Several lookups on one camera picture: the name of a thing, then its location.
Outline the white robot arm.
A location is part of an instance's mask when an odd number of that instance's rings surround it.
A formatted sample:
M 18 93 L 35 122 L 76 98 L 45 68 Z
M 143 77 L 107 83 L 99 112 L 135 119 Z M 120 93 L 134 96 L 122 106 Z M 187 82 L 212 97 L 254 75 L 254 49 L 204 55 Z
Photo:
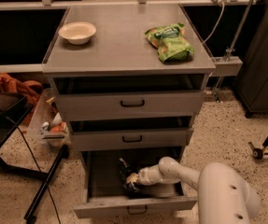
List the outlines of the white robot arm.
M 139 186 L 188 184 L 197 191 L 199 224 L 250 224 L 261 210 L 257 191 L 223 163 L 209 163 L 199 172 L 163 157 L 153 166 L 135 170 L 120 159 L 120 171 L 130 192 L 138 192 Z

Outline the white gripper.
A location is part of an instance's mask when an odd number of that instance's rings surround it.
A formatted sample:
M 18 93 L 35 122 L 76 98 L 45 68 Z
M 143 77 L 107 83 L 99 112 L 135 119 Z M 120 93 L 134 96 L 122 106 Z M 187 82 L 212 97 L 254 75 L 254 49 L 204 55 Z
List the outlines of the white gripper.
M 141 184 L 151 186 L 157 184 L 161 179 L 158 165 L 142 168 L 138 173 L 131 173 L 126 177 L 127 184 Z

